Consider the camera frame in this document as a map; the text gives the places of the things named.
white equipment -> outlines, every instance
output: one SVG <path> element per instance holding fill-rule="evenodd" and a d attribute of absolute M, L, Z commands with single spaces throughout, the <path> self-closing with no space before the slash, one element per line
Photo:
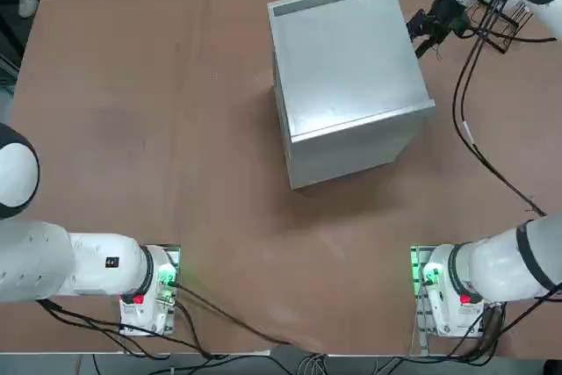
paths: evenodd
<path fill-rule="evenodd" d="M 473 1 L 457 0 L 465 7 Z M 523 1 L 562 39 L 562 0 Z M 562 215 L 478 242 L 437 247 L 422 274 L 437 334 L 465 335 L 487 304 L 545 295 L 562 282 L 561 254 Z"/>
<path fill-rule="evenodd" d="M 0 124 L 0 302 L 117 295 L 122 323 L 168 333 L 176 295 L 168 284 L 176 281 L 177 268 L 164 247 L 139 246 L 120 234 L 69 234 L 54 224 L 13 219 L 31 202 L 39 179 L 32 145 Z"/>

silver metal cabinet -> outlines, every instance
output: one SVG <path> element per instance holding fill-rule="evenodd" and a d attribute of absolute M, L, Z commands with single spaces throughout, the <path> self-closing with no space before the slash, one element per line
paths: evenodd
<path fill-rule="evenodd" d="M 398 0 L 268 4 L 293 189 L 394 160 L 435 107 Z"/>

cable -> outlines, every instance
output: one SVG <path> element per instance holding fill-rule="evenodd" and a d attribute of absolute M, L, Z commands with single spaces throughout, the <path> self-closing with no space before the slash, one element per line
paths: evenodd
<path fill-rule="evenodd" d="M 479 31 L 479 28 L 475 28 L 475 27 L 471 27 L 471 30 L 473 30 L 475 33 L 477 33 L 478 35 L 481 35 L 481 32 Z M 513 40 L 513 41 L 520 41 L 522 43 L 536 43 L 536 44 L 540 44 L 540 43 L 551 43 L 553 41 L 557 41 L 558 39 L 554 38 L 554 37 L 548 37 L 545 39 L 526 39 L 526 38 L 522 38 L 522 37 L 514 37 L 512 35 L 507 35 L 507 34 L 502 34 L 500 32 L 496 32 L 496 31 L 488 31 L 490 34 L 492 34 L 495 37 L 501 38 L 501 39 L 507 39 L 507 40 Z"/>
<path fill-rule="evenodd" d="M 498 5 L 500 6 L 499 12 L 494 13 L 496 8 L 498 7 Z M 454 91 L 453 100 L 452 100 L 453 124 L 454 124 L 454 127 L 455 127 L 455 131 L 456 131 L 458 137 L 460 138 L 460 140 L 463 142 L 465 147 L 479 160 L 479 162 L 486 169 L 488 169 L 493 175 L 495 175 L 498 179 L 500 179 L 513 193 L 515 193 L 519 198 L 521 198 L 524 202 L 526 202 L 535 213 L 537 213 L 541 217 L 544 217 L 546 215 L 546 213 L 541 208 L 539 208 L 531 199 L 527 198 L 514 185 L 512 185 L 482 154 L 482 152 L 478 148 L 478 145 L 476 145 L 476 143 L 474 142 L 474 139 L 472 138 L 472 135 L 470 133 L 470 129 L 469 129 L 468 124 L 466 123 L 466 119 L 465 119 L 465 107 L 464 107 L 465 97 L 466 97 L 466 92 L 468 90 L 468 86 L 469 86 L 471 78 L 472 78 L 472 73 L 473 73 L 474 69 L 476 68 L 476 63 L 478 62 L 479 54 L 481 53 L 482 48 L 484 46 L 484 43 L 485 43 L 484 38 L 487 37 L 487 34 L 488 34 L 489 30 L 494 26 L 495 22 L 500 17 L 500 14 L 501 14 L 501 11 L 503 10 L 504 5 L 505 5 L 505 2 L 503 2 L 503 1 L 493 0 L 490 3 L 490 5 L 488 6 L 488 8 L 486 9 L 485 16 L 482 18 L 482 21 L 481 21 L 482 24 L 479 26 L 479 32 L 483 32 L 483 33 L 481 34 L 480 37 L 478 37 L 478 39 L 474 43 L 474 46 L 472 47 L 472 50 L 469 53 L 468 58 L 466 59 L 465 65 L 461 69 L 460 75 L 457 79 L 457 84 L 455 86 L 455 91 Z M 457 101 L 458 101 L 458 92 L 459 92 L 460 86 L 463 82 L 463 78 L 465 76 L 465 72 L 466 72 L 467 68 L 469 67 L 469 65 L 471 65 L 472 57 L 474 57 L 474 62 L 472 63 L 471 70 L 469 72 L 468 77 L 466 78 L 465 86 L 464 86 L 464 89 L 463 89 L 463 94 L 462 94 L 462 97 L 461 97 L 461 105 L 460 105 L 461 119 L 462 119 L 462 122 L 463 122 L 463 126 L 465 128 L 466 136 L 468 137 L 468 139 L 466 139 L 465 136 L 463 135 L 461 129 L 460 129 L 460 125 L 459 125 L 458 120 L 457 120 Z"/>
<path fill-rule="evenodd" d="M 371 375 L 379 375 L 380 373 L 382 373 L 382 371 L 384 371 L 396 359 L 397 359 L 397 357 L 393 357 L 392 359 L 389 359 L 388 362 L 383 364 L 377 371 L 374 371 Z"/>
<path fill-rule="evenodd" d="M 99 371 L 99 368 L 97 367 L 96 355 L 92 354 L 92 355 L 91 355 L 91 360 L 94 361 L 94 369 L 96 370 L 96 374 L 97 374 L 97 375 L 102 375 L 102 372 L 100 372 L 100 371 Z"/>
<path fill-rule="evenodd" d="M 191 371 L 191 370 L 196 370 L 196 371 L 202 371 L 204 369 L 209 369 L 209 368 L 216 368 L 218 366 L 222 366 L 224 364 L 230 364 L 236 360 L 242 360 L 242 359 L 248 359 L 248 358 L 262 358 L 262 359 L 268 359 L 271 362 L 273 362 L 276 366 L 278 366 L 281 370 L 283 370 L 284 373 L 286 373 L 287 375 L 293 375 L 291 373 L 291 371 L 289 371 L 287 368 L 285 368 L 278 360 L 276 360 L 275 358 L 271 357 L 271 356 L 260 356 L 260 355 L 244 355 L 244 356 L 237 356 L 237 357 L 233 357 L 232 359 L 229 360 L 225 360 L 222 362 L 216 362 L 214 364 L 200 364 L 197 366 L 184 366 L 184 367 L 179 367 L 179 368 L 174 368 L 174 372 L 178 372 L 178 371 Z M 159 371 L 154 371 L 154 372 L 150 372 L 148 375 L 160 375 L 160 374 L 169 374 L 169 369 L 161 369 Z"/>
<path fill-rule="evenodd" d="M 285 345 L 289 345 L 289 342 L 286 342 L 284 340 L 279 340 L 275 337 L 272 337 L 270 335 L 267 335 L 265 333 L 262 333 L 261 331 L 250 327 L 246 322 L 243 322 L 241 320 L 239 320 L 238 318 L 233 317 L 231 314 L 228 314 L 227 312 L 223 311 L 222 309 L 220 309 L 218 306 L 214 305 L 213 303 L 211 303 L 209 300 L 203 298 L 202 296 L 200 296 L 199 294 L 195 293 L 194 291 L 188 289 L 187 287 L 184 287 L 182 285 L 180 285 L 179 283 L 170 283 L 169 285 L 171 285 L 172 287 L 176 287 L 177 289 L 180 289 L 186 293 L 188 293 L 189 295 L 191 295 L 192 297 L 196 298 L 197 300 L 203 302 L 205 305 L 207 305 L 208 307 L 210 307 L 212 310 L 218 312 L 219 314 L 221 314 L 222 316 L 226 317 L 227 319 L 229 319 L 231 322 L 233 322 L 234 324 L 238 325 L 239 327 L 245 328 L 247 331 L 257 335 L 258 337 L 261 337 L 264 340 L 267 340 L 268 342 L 271 343 L 275 343 L 275 344 L 285 344 Z"/>
<path fill-rule="evenodd" d="M 62 318 L 60 315 L 57 315 L 57 314 L 56 314 L 53 310 L 51 310 L 51 309 L 48 309 L 48 308 L 46 308 L 46 307 L 43 307 L 43 309 L 45 309 L 45 310 L 46 310 L 51 316 L 53 316 L 57 321 L 60 321 L 60 322 L 62 322 L 62 323 L 64 323 L 64 324 L 66 324 L 66 325 L 70 325 L 70 326 L 72 326 L 72 327 L 85 328 L 85 329 L 89 329 L 89 330 L 92 330 L 92 331 L 97 331 L 97 332 L 100 332 L 100 333 L 106 335 L 110 340 L 112 340 L 112 342 L 116 343 L 125 353 L 127 353 L 128 355 L 131 355 L 132 357 L 139 357 L 139 358 L 147 357 L 147 358 L 149 358 L 149 359 L 151 359 L 151 360 L 167 360 L 167 359 L 169 359 L 169 357 L 171 356 L 171 355 L 168 355 L 168 356 L 166 356 L 166 357 L 157 357 L 157 356 L 151 355 L 150 353 L 148 353 L 147 351 L 145 351 L 133 338 L 130 338 L 130 337 L 126 336 L 126 335 L 123 335 L 123 334 L 121 334 L 120 332 L 117 332 L 117 331 L 114 331 L 114 330 L 110 330 L 110 329 L 100 328 L 100 327 L 96 326 L 95 324 L 93 324 L 93 323 L 91 323 L 91 322 L 88 322 L 88 321 L 85 321 L 85 320 L 82 320 L 82 321 L 85 322 L 85 323 L 87 323 L 87 324 L 89 324 L 89 325 L 83 325 L 83 324 L 80 324 L 80 323 L 78 323 L 78 322 L 69 321 L 69 320 L 66 320 L 66 319 Z M 139 354 L 137 354 L 137 353 L 131 351 L 130 349 L 128 349 L 128 348 L 125 346 L 125 344 L 123 344 L 123 343 L 120 342 L 119 340 L 117 340 L 117 339 L 111 337 L 111 336 L 109 335 L 109 333 L 112 333 L 112 334 L 117 335 L 117 336 L 119 336 L 119 337 L 121 337 L 121 338 L 124 338 L 125 340 L 128 340 L 129 342 L 131 342 L 132 344 L 134 344 L 134 345 L 141 351 L 142 355 L 139 355 Z"/>
<path fill-rule="evenodd" d="M 150 331 L 149 329 L 145 329 L 145 328 L 142 328 L 142 327 L 135 327 L 134 325 L 130 325 L 130 324 L 101 321 L 101 320 L 98 320 L 96 318 L 91 318 L 91 317 L 89 317 L 87 315 L 84 315 L 84 314 L 70 312 L 70 311 L 67 311 L 66 309 L 64 309 L 62 306 L 57 305 L 56 303 L 54 303 L 53 301 L 48 300 L 48 299 L 37 300 L 37 302 L 47 311 L 50 310 L 50 311 L 53 311 L 54 313 L 64 314 L 64 315 L 70 316 L 72 318 L 77 318 L 77 319 L 79 319 L 81 321 L 84 321 L 86 323 L 92 322 L 94 324 L 106 325 L 106 326 L 109 326 L 109 327 L 116 327 L 118 329 L 130 328 L 130 329 L 133 329 L 133 330 L 136 330 L 136 331 L 140 331 L 140 332 L 143 332 L 143 333 L 146 333 L 146 334 L 153 335 L 153 336 L 158 337 L 158 338 L 162 338 L 163 340 L 166 340 L 168 342 L 182 344 L 183 346 L 187 346 L 190 349 L 194 349 L 194 350 L 198 351 L 199 353 L 201 352 L 201 350 L 199 350 L 198 347 L 194 344 L 190 344 L 190 343 L 184 342 L 182 340 L 177 340 L 176 338 L 169 337 L 169 336 L 164 335 L 164 334 L 158 334 L 155 331 Z M 78 326 L 82 327 L 82 328 L 88 328 L 88 326 L 82 326 L 81 324 L 78 324 Z M 128 336 L 126 336 L 126 338 L 127 338 L 127 340 L 129 340 L 131 342 L 133 341 Z"/>
<path fill-rule="evenodd" d="M 386 373 L 386 375 L 390 375 L 391 373 L 393 373 L 394 371 L 396 371 L 396 369 L 398 369 L 398 367 L 403 364 L 406 361 L 406 359 L 404 357 L 399 358 L 398 363 L 393 366 L 393 368 Z"/>
<path fill-rule="evenodd" d="M 300 375 L 300 369 L 303 368 L 302 375 L 306 375 L 306 370 L 308 369 L 308 365 L 312 364 L 311 366 L 311 374 L 314 375 L 315 373 L 320 373 L 321 375 L 328 375 L 328 371 L 326 370 L 326 355 L 320 353 L 312 353 L 308 356 L 304 356 L 299 363 L 299 367 L 297 368 L 297 375 Z"/>
<path fill-rule="evenodd" d="M 213 355 L 208 351 L 206 351 L 205 349 L 203 349 L 203 346 L 201 345 L 201 342 L 199 341 L 199 337 L 195 330 L 195 324 L 193 323 L 193 319 L 191 318 L 191 315 L 187 310 L 187 308 L 179 300 L 176 300 L 176 307 L 182 312 L 182 314 L 184 314 L 184 317 L 187 320 L 188 325 L 190 326 L 190 331 L 191 331 L 191 335 L 193 336 L 193 341 L 195 342 L 195 345 L 200 350 L 201 356 L 208 360 L 213 359 Z"/>

brown table surface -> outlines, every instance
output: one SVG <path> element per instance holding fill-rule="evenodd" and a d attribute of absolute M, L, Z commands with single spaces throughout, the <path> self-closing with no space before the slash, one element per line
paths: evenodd
<path fill-rule="evenodd" d="M 42 0 L 12 109 L 13 127 L 42 164 L 23 216 L 181 243 L 184 284 L 304 349 L 404 354 L 414 311 L 410 245 L 470 241 L 532 217 L 453 132 L 451 94 L 472 41 L 451 37 L 441 61 L 431 51 L 421 60 L 436 115 L 396 162 L 295 192 L 271 90 L 270 1 Z M 400 0 L 407 18 L 430 2 Z M 548 32 L 534 20 L 523 33 Z M 513 45 L 505 56 L 487 48 L 467 99 L 483 151 L 548 212 L 562 206 L 561 62 L 558 43 Z M 58 301 L 118 317 L 112 299 Z M 510 305 L 510 318 L 526 306 Z M 190 308 L 207 348 L 269 348 Z M 0 351 L 116 350 L 34 303 L 2 305 L 0 314 Z M 500 353 L 562 357 L 561 315 L 559 305 L 542 306 Z"/>

